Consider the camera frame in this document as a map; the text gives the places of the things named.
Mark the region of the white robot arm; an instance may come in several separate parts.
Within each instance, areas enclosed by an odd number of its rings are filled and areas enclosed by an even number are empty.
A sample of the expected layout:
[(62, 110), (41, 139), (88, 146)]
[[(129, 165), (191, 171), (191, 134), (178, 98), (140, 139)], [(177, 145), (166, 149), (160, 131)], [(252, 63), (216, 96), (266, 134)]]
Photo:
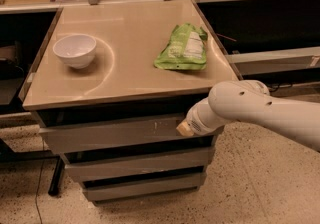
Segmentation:
[(191, 107), (177, 131), (186, 137), (207, 135), (236, 121), (260, 125), (320, 151), (320, 104), (272, 97), (257, 80), (217, 83)]

